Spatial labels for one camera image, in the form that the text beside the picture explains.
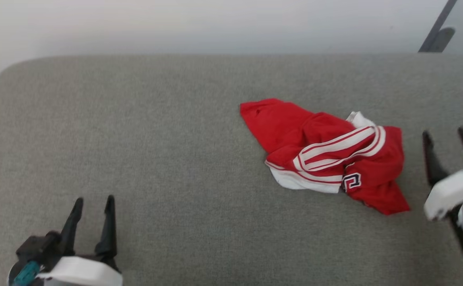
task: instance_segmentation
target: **gray fabric surface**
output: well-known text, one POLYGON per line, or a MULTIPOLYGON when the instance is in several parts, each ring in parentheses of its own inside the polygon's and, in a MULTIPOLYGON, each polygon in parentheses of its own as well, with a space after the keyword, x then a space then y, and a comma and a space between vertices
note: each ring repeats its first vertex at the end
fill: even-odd
POLYGON ((81 56, 0 74, 0 285, 29 235, 60 230, 85 198, 76 250, 92 252, 108 194, 125 285, 461 285, 447 223, 427 222, 420 135, 463 167, 463 58, 81 56), (403 129, 411 212, 283 189, 239 116, 277 97, 403 129))

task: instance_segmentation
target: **red and white jersey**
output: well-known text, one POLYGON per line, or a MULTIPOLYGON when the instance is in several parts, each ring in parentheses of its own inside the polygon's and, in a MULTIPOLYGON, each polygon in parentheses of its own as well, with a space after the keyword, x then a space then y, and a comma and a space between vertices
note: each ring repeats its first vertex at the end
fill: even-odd
POLYGON ((399 128, 377 126, 360 112, 343 120, 277 99, 242 103, 240 114, 281 186, 326 193, 342 187, 383 214, 409 210, 394 181, 404 162, 399 128))

